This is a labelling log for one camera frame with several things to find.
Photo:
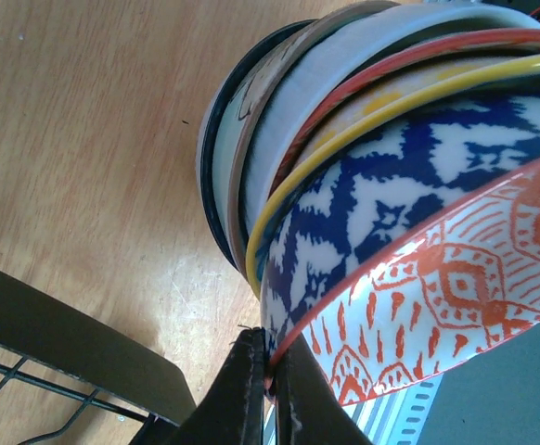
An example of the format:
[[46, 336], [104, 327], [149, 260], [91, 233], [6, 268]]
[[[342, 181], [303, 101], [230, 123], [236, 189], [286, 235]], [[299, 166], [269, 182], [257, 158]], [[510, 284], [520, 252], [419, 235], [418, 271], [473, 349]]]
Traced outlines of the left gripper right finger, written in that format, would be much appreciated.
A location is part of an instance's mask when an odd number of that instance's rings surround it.
[[273, 386], [278, 444], [371, 444], [337, 402], [304, 337], [279, 360]]

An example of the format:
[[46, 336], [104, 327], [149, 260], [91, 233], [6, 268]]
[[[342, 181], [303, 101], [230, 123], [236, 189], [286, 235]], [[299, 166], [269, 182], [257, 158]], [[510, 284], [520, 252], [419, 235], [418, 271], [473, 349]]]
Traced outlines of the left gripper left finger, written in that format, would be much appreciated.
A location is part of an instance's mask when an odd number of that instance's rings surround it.
[[181, 425], [150, 415], [133, 444], [261, 444], [264, 436], [264, 331], [238, 335], [208, 393]]

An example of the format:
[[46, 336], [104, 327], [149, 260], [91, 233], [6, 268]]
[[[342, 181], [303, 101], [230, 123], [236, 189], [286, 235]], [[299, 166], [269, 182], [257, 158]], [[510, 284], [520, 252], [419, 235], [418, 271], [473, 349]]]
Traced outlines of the red patterned bowl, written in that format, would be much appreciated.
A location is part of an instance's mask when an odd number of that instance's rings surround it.
[[301, 337], [338, 402], [439, 375], [540, 323], [540, 159], [462, 198], [343, 279]]

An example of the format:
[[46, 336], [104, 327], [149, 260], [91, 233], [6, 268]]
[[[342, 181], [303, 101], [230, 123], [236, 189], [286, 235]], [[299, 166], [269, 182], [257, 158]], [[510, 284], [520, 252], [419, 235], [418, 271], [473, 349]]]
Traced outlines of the black wire dish rack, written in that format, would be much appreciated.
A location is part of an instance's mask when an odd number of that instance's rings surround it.
[[18, 355], [0, 364], [0, 391], [20, 381], [77, 401], [63, 435], [87, 407], [140, 422], [134, 444], [159, 444], [195, 411], [175, 364], [73, 307], [0, 271], [0, 348]]

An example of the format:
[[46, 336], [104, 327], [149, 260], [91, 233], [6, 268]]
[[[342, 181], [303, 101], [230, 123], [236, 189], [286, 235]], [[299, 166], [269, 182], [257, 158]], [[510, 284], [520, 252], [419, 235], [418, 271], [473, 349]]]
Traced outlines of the blue white patterned bowl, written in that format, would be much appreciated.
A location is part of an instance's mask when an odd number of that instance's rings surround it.
[[359, 137], [279, 223], [262, 284], [266, 348], [362, 262], [468, 193], [540, 158], [540, 91], [472, 90]]

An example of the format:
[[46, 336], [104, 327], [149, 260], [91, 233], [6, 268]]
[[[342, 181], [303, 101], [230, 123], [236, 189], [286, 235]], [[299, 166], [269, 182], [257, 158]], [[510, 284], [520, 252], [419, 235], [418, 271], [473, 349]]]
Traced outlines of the red rimmed dotted bowl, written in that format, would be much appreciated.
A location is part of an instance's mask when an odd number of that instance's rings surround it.
[[300, 130], [296, 133], [286, 155], [280, 162], [270, 190], [275, 191], [289, 175], [295, 161], [302, 152], [303, 143], [307, 140], [319, 122], [321, 122], [330, 111], [344, 102], [345, 99], [367, 87], [377, 79], [434, 57], [475, 50], [478, 48], [513, 46], [530, 48], [536, 53], [540, 52], [540, 29], [500, 28], [448, 34], [428, 42], [412, 45], [407, 49], [369, 64], [368, 67], [362, 69], [352, 78], [346, 80], [337, 88], [329, 92], [315, 108], [311, 116], [306, 119]]

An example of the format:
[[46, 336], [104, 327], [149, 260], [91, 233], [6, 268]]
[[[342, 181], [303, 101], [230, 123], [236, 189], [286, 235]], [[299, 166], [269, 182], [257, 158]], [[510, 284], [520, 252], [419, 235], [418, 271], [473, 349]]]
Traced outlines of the yellow rimmed sun bowl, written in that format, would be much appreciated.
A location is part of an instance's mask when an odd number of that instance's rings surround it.
[[247, 245], [247, 278], [260, 295], [268, 244], [279, 216], [297, 188], [314, 170], [354, 139], [404, 113], [470, 88], [540, 73], [540, 54], [527, 57], [467, 57], [430, 64], [386, 82], [379, 88], [355, 94], [336, 109], [336, 116], [320, 128], [320, 136], [304, 147], [303, 160], [268, 199], [251, 231]]

